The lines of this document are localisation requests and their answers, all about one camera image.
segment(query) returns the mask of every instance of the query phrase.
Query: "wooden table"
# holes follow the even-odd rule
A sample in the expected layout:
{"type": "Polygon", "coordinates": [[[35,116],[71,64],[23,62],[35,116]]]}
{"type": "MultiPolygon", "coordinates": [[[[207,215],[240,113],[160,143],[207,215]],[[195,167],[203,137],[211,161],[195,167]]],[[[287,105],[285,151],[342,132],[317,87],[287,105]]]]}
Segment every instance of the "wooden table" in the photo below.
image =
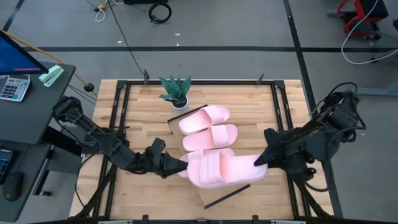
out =
{"type": "MultiPolygon", "coordinates": [[[[287,98],[294,126],[302,126],[309,120],[307,104],[300,80],[284,80],[287,98]]],[[[108,127],[111,116],[117,80],[102,80],[95,107],[93,121],[99,126],[108,127]]],[[[162,101],[160,94],[165,90],[159,85],[134,85],[129,94],[125,126],[127,140],[131,149],[142,152],[158,137],[163,139],[166,150],[173,157],[180,157],[178,144],[170,132],[167,120],[174,117],[170,103],[162,101]]],[[[192,85],[188,94],[190,108],[199,106],[223,105],[231,112],[227,124],[238,127],[238,139],[230,146],[237,156],[260,154],[267,146],[263,130],[277,129],[271,88],[263,85],[192,85]]],[[[119,104],[116,124],[121,114],[119,104]]],[[[287,129],[285,116],[284,128],[287,129]]],[[[102,155],[93,156],[81,169],[78,178],[78,192],[85,203],[96,190],[102,155]]],[[[319,162],[311,165],[317,169],[315,178],[310,183],[316,187],[326,185],[322,166],[319,162]]],[[[328,192],[318,193],[310,190],[315,200],[332,214],[328,192]]],[[[107,190],[104,191],[100,214],[103,214],[107,190]]],[[[303,215],[302,200],[296,188],[300,214],[303,215]]],[[[81,210],[81,205],[73,199],[70,215],[81,210]]],[[[260,219],[291,219],[293,218],[290,204],[287,179],[284,171],[270,169],[263,180],[255,182],[245,191],[211,207],[203,208],[203,202],[196,188],[188,179],[177,175],[161,179],[154,174],[135,175],[125,170],[118,170],[112,219],[141,219],[149,215],[149,219],[214,219],[214,220],[248,220],[252,215],[260,219]]]]}

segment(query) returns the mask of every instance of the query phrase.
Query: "gray floor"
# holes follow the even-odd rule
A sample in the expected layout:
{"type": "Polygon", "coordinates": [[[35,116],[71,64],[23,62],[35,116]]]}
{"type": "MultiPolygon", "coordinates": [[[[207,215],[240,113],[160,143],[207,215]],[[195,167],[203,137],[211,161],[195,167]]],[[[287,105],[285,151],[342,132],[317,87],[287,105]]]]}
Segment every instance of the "gray floor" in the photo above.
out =
{"type": "MultiPolygon", "coordinates": [[[[383,39],[375,44],[355,38],[347,47],[398,47],[398,32],[392,20],[398,18],[396,0],[384,0],[390,16],[380,27],[383,39]]],[[[91,0],[99,4],[100,0],[91,0]]],[[[290,0],[302,47],[341,47],[345,39],[343,22],[325,15],[337,0],[290,0]]],[[[14,10],[16,0],[0,2],[0,27],[14,10]]],[[[129,46],[261,46],[294,47],[283,1],[280,0],[170,0],[171,20],[162,25],[131,6],[115,6],[116,17],[129,46]]],[[[148,5],[139,6],[148,10],[148,5]]],[[[95,13],[83,0],[25,1],[9,29],[11,34],[38,47],[124,47],[126,43],[111,11],[97,23],[95,13]]],[[[195,51],[133,52],[151,77],[301,79],[295,52],[195,51]]],[[[104,78],[140,78],[128,52],[52,52],[78,73],[99,86],[104,78]]],[[[52,61],[40,53],[38,60],[52,61]]],[[[336,84],[352,81],[360,86],[388,86],[398,81],[398,58],[377,64],[352,65],[340,53],[303,53],[313,94],[318,101],[336,84]]],[[[350,53],[356,62],[367,61],[371,53],[350,53]]],[[[82,89],[73,78],[72,85],[82,89]]],[[[75,94],[70,90],[67,95],[75,94]]],[[[88,116],[94,106],[82,100],[88,116]]],[[[355,143],[345,144],[333,158],[335,181],[345,218],[398,222],[398,169],[395,127],[398,107],[395,98],[364,97],[359,112],[368,130],[355,143]]],[[[17,223],[66,218],[76,175],[53,172],[45,188],[53,197],[31,197],[17,223]]]]}

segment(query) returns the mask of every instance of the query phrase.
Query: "calculator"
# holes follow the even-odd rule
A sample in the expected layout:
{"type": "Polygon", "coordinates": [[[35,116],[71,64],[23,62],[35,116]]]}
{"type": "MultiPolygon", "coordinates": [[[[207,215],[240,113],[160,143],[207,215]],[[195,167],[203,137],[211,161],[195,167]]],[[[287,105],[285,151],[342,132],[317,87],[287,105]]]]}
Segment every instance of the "calculator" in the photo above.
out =
{"type": "Polygon", "coordinates": [[[0,99],[21,102],[30,86],[30,75],[9,75],[0,99]]]}

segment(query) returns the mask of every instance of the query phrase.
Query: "computer mouse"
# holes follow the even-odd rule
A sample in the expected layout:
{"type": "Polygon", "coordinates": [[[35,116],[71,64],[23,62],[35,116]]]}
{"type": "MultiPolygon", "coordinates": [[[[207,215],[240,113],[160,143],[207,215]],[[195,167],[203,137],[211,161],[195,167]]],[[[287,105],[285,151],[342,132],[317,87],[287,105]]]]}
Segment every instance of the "computer mouse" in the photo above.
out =
{"type": "Polygon", "coordinates": [[[2,194],[7,201],[13,202],[21,196],[23,180],[24,174],[22,172],[12,172],[6,177],[2,194]]]}

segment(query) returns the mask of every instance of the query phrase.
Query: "computer monitor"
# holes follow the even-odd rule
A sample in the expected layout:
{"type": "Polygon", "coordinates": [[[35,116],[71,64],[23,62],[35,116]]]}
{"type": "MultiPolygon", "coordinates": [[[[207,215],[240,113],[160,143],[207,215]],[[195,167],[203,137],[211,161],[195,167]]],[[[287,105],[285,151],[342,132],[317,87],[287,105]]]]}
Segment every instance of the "computer monitor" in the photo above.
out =
{"type": "Polygon", "coordinates": [[[33,75],[49,71],[0,30],[0,75],[33,75]]]}

